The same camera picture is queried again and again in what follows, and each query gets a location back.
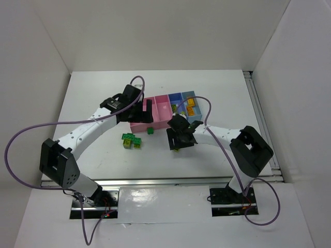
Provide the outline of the yellow round printed lego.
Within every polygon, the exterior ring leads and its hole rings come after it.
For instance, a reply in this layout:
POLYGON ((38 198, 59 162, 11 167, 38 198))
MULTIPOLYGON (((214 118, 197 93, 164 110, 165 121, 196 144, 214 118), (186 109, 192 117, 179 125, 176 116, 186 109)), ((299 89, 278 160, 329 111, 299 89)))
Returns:
POLYGON ((187 98, 187 105, 190 106, 190 107, 195 107, 194 98, 187 98))

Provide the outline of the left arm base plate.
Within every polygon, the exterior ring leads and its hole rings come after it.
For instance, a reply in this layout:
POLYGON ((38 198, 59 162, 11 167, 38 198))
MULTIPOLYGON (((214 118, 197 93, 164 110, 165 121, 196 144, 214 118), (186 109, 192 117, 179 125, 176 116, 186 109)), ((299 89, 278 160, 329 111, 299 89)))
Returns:
POLYGON ((83 197, 82 205, 77 196, 74 197, 71 204, 69 218, 71 220, 81 219, 81 206, 83 206, 85 219, 99 219, 105 214, 105 219, 118 218, 119 189, 110 188, 103 193, 98 203, 94 204, 91 200, 83 197))

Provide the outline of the yellow lego plate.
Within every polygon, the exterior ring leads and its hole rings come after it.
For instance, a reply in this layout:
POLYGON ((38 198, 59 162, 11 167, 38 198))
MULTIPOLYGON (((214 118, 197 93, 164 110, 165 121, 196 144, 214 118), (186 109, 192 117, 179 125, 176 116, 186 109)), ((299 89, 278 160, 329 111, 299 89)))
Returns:
POLYGON ((198 114, 196 107, 187 106, 186 109, 187 109, 188 116, 195 116, 198 114))

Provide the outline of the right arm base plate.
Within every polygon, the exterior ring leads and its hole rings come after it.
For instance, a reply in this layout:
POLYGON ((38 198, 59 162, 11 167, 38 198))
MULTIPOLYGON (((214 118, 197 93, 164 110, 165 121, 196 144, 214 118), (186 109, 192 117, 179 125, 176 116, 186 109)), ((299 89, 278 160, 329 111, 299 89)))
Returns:
POLYGON ((253 188, 249 188, 247 196, 230 188, 210 188, 207 201, 211 204, 212 217, 258 215, 257 200, 253 188))

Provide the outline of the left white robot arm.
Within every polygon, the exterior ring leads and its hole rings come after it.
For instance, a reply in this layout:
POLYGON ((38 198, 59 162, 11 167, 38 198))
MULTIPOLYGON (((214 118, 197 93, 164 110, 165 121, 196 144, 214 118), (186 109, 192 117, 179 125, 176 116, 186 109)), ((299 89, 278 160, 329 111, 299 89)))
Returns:
POLYGON ((144 100, 141 89, 130 84, 123 93, 101 102, 87 123, 56 141, 41 146, 40 171, 64 190, 73 190, 91 206, 109 197, 102 186, 80 172, 77 160, 98 137, 120 122, 152 123, 152 101, 144 100))

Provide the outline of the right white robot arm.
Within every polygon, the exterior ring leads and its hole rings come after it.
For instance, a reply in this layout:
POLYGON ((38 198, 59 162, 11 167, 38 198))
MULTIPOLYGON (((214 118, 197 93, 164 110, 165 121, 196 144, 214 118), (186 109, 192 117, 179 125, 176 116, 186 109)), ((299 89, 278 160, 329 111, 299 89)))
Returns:
POLYGON ((197 144, 218 146, 228 160, 234 176, 228 188, 244 196, 253 180, 274 155, 269 144, 252 126, 243 129, 227 129, 210 126, 202 121, 188 120, 176 114, 168 121, 167 136, 170 150, 179 150, 197 144))

